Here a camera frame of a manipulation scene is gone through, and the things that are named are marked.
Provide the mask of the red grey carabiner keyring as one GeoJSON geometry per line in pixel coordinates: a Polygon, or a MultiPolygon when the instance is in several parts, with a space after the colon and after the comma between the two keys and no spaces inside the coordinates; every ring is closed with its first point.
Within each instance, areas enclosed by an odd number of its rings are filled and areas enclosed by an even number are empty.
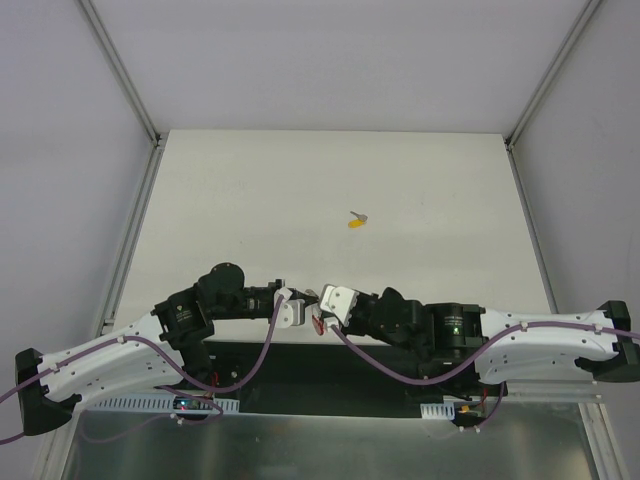
{"type": "Polygon", "coordinates": [[[320,316],[312,316],[312,325],[319,336],[323,336],[325,334],[325,322],[320,316]]]}

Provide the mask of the key with yellow tag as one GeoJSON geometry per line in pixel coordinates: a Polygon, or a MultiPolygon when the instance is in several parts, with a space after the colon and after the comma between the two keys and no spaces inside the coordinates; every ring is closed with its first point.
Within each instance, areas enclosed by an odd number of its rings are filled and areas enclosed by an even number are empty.
{"type": "Polygon", "coordinates": [[[353,216],[347,224],[350,229],[363,227],[368,222],[368,216],[365,214],[360,214],[355,211],[351,211],[350,214],[353,216]]]}

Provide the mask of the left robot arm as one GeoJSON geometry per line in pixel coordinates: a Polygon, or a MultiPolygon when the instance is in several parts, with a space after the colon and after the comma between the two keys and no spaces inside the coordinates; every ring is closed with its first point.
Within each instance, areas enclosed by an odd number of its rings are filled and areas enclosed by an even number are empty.
{"type": "Polygon", "coordinates": [[[317,302],[314,291],[290,289],[281,279],[248,286],[239,266],[221,263],[119,330],[56,353],[24,349],[15,356],[22,432],[54,431],[76,412],[141,389],[182,381],[217,392],[204,344],[216,322],[265,319],[270,331],[300,326],[317,302]]]}

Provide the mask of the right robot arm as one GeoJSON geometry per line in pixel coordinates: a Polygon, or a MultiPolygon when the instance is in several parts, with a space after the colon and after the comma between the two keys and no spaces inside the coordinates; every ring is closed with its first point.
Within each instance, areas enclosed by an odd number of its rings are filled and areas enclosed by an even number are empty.
{"type": "Polygon", "coordinates": [[[592,380],[639,379],[639,336],[630,329],[622,301],[574,314],[525,314],[476,304],[422,304],[387,288],[381,295],[344,289],[331,305],[334,333],[358,356],[404,384],[426,387],[451,382],[461,394],[483,385],[527,377],[538,380],[563,369],[592,380]],[[414,355],[408,373],[383,365],[351,337],[370,337],[414,355]]]}

